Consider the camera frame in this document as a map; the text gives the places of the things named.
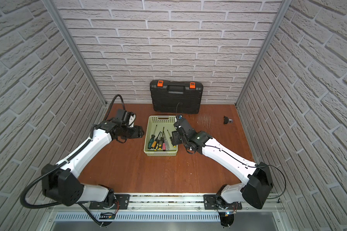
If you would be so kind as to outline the orange handled black screwdriver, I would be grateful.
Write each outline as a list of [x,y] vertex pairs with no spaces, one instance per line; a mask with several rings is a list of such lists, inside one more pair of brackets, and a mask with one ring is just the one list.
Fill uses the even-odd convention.
[[155,151],[157,151],[157,150],[159,150],[159,139],[160,139],[160,137],[158,137],[156,140],[155,140],[155,146],[154,146],[154,150]]

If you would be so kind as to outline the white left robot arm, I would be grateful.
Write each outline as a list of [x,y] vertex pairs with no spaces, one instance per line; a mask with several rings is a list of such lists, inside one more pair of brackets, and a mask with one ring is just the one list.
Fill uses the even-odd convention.
[[42,169],[43,195],[66,206],[99,202],[104,208],[113,207],[116,200],[113,189],[82,184],[78,178],[87,164],[113,140],[125,143],[127,139],[143,137],[144,131],[134,124],[135,119],[135,113],[119,109],[115,117],[93,126],[90,137],[76,150],[55,165],[47,164]]

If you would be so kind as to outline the black yellow dotted screwdriver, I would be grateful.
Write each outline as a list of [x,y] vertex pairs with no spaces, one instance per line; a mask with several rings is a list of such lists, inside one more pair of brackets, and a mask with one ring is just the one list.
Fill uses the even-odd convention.
[[164,127],[163,127],[163,130],[162,130],[162,133],[161,133],[161,137],[159,139],[159,150],[161,150],[162,146],[163,146],[163,141],[164,141],[163,133],[164,133]]

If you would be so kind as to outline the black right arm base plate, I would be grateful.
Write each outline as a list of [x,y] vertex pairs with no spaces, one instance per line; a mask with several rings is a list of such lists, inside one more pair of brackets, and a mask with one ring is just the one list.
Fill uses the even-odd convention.
[[220,195],[205,194],[203,196],[205,210],[242,210],[241,202],[227,203]]

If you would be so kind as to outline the green black screwdriver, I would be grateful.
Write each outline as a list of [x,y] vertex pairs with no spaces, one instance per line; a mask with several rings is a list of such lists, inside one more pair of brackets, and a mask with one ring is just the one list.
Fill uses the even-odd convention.
[[151,138],[150,138],[150,140],[149,140],[149,143],[148,143],[148,146],[147,146],[148,149],[152,149],[152,145],[153,145],[154,140],[155,140],[155,137],[156,137],[156,135],[155,135],[156,129],[157,129],[157,126],[155,127],[155,129],[154,129],[154,131],[153,131],[153,133],[152,133],[152,135],[151,135]]

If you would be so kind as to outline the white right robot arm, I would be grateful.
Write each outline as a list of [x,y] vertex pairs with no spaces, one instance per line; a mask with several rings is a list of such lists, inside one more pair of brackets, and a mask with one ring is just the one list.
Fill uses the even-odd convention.
[[263,208],[273,188],[267,164],[242,158],[206,132],[196,132],[182,115],[176,117],[173,126],[176,129],[172,134],[173,144],[183,144],[189,154],[199,153],[216,161],[241,181],[220,188],[215,196],[217,207],[227,208],[233,203],[245,201],[256,209]]

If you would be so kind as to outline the black yellow small screwdriver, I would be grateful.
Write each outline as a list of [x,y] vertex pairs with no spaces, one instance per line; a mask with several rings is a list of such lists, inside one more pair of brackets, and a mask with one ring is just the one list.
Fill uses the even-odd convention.
[[156,137],[156,139],[154,140],[154,142],[151,146],[151,148],[154,150],[157,150],[159,147],[160,135],[161,135],[161,132],[159,132],[158,136]]

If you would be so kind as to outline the small clear tester screwdriver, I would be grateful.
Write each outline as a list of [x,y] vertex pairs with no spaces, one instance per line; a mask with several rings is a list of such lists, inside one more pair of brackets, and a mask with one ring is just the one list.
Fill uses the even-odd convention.
[[165,147],[166,147],[166,151],[169,151],[169,150],[170,150],[170,145],[169,145],[169,142],[168,142],[168,138],[167,138],[167,137],[165,138]]

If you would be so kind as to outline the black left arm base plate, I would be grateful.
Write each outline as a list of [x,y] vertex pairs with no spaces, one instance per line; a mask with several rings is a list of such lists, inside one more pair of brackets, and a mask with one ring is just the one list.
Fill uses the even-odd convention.
[[130,195],[129,194],[114,194],[115,196],[115,204],[112,206],[107,206],[103,202],[91,202],[89,205],[89,209],[111,209],[111,210],[116,210],[117,209],[117,204],[119,204],[119,210],[126,210],[128,205],[129,205],[129,199]]

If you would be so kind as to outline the pink handled screwdriver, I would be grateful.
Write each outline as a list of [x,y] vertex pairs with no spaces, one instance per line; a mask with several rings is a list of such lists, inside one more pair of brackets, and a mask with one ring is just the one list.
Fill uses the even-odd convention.
[[163,133],[163,144],[162,144],[162,150],[166,151],[166,141],[165,141],[165,134]]

